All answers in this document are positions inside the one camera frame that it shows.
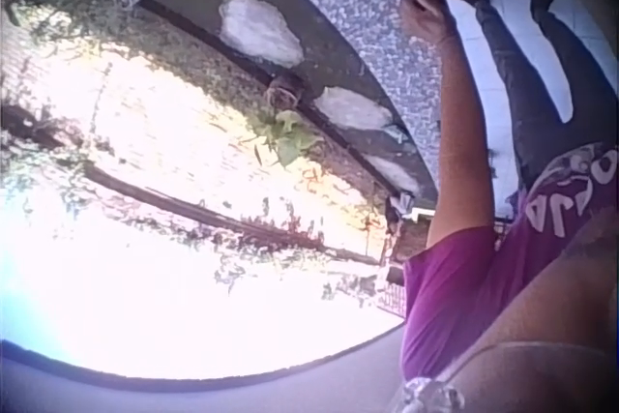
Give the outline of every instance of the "green leaf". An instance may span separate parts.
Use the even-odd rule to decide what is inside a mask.
[[[273,115],[266,111],[259,110],[248,115],[248,126],[258,136],[267,135],[274,122],[275,118]]]
[[[301,151],[297,147],[295,141],[288,137],[283,137],[278,140],[276,152],[278,154],[278,160],[284,168],[297,160],[301,155]]]
[[[323,138],[309,131],[296,131],[294,133],[294,140],[299,151],[304,152],[323,140]]]
[[[283,110],[276,115],[275,119],[283,124],[283,133],[290,133],[294,126],[303,123],[303,117],[294,110]]]

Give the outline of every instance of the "foliage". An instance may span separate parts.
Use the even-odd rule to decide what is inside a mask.
[[[249,118],[249,125],[262,145],[275,152],[278,162],[286,168],[311,149],[322,137],[313,133],[303,118],[294,110],[271,112],[259,110]],[[258,144],[253,148],[255,157],[262,164]]]
[[[87,144],[46,150],[34,142],[11,140],[5,131],[2,142],[0,187],[8,198],[48,180],[57,186],[67,212],[74,217],[88,205],[94,188],[84,177],[90,153]]]

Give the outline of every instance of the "curved ledge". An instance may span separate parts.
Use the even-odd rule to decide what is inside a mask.
[[[278,74],[280,67],[265,61],[250,60],[242,54],[224,45],[217,36],[221,30],[220,6],[223,0],[144,0],[143,6],[165,17],[172,24],[193,34],[198,39],[217,48],[228,59],[241,68],[255,75],[260,81],[270,79]],[[424,161],[423,151],[416,145],[415,134],[404,135],[404,140],[391,131],[381,128],[360,131],[354,128],[338,127],[327,116],[317,110],[314,100],[330,87],[343,88],[363,96],[372,104],[383,106],[393,117],[393,126],[406,133],[406,125],[400,118],[400,109],[392,104],[390,95],[386,94],[375,71],[368,64],[367,57],[358,53],[350,38],[342,34],[339,25],[332,18],[324,15],[319,4],[314,0],[261,0],[274,6],[285,18],[288,27],[299,39],[305,50],[305,60],[293,71],[308,85],[307,98],[300,107],[316,126],[321,128],[338,145],[342,146],[389,191],[410,190],[407,186],[419,187],[415,194],[429,206],[433,205],[437,192],[434,181]],[[387,66],[384,73],[395,72],[393,66]],[[415,108],[415,118],[427,115],[422,108]],[[401,173],[385,171],[385,163],[372,163],[376,158],[384,160],[387,166],[404,173],[404,178],[411,182],[400,182]]]
[[[395,328],[377,336],[376,338],[367,340],[354,347],[348,348],[335,355],[325,357],[313,362],[309,362],[297,367],[278,369],[276,371],[265,372],[261,374],[252,374],[248,376],[225,377],[221,379],[147,379],[136,377],[125,377],[117,374],[109,374],[105,372],[95,371],[76,367],[64,362],[52,360],[37,352],[26,350],[19,345],[9,341],[2,341],[0,356],[12,362],[20,363],[28,368],[37,369],[47,374],[58,376],[64,379],[69,379],[82,384],[112,389],[116,391],[131,391],[143,393],[195,393],[195,392],[212,392],[226,389],[235,389],[239,387],[253,386],[264,382],[275,381],[286,376],[299,374],[309,369],[314,369],[322,365],[326,365],[334,360],[337,360],[346,355],[355,353],[368,345],[371,345],[381,339],[386,338],[390,334],[398,331],[402,325],[397,325]]]

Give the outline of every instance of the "denim pants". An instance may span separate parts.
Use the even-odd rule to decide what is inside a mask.
[[[522,188],[529,190],[549,162],[570,150],[590,142],[617,144],[617,96],[597,60],[565,23],[550,12],[538,17],[570,83],[574,115],[567,123],[500,14],[481,2],[476,17],[507,89]]]

